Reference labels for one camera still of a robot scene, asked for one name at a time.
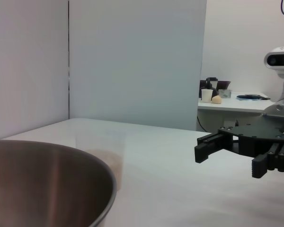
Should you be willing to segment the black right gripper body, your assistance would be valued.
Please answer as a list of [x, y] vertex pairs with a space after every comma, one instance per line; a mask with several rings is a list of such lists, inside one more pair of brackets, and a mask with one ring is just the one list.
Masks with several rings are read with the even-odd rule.
[[284, 144], [284, 125], [258, 122], [231, 129], [219, 129], [219, 134], [238, 137], [232, 151], [247, 157], [256, 157], [269, 151], [274, 143]]

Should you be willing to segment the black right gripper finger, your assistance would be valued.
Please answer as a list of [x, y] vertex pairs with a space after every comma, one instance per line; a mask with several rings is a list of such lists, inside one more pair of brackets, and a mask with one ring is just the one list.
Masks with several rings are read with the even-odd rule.
[[255, 157], [251, 163], [252, 177], [256, 179], [275, 169], [284, 172], [284, 144], [281, 143], [273, 143], [268, 151]]
[[212, 133], [197, 139], [195, 146], [195, 162], [202, 163], [208, 157], [222, 149], [231, 150], [233, 146], [233, 137], [220, 133]]

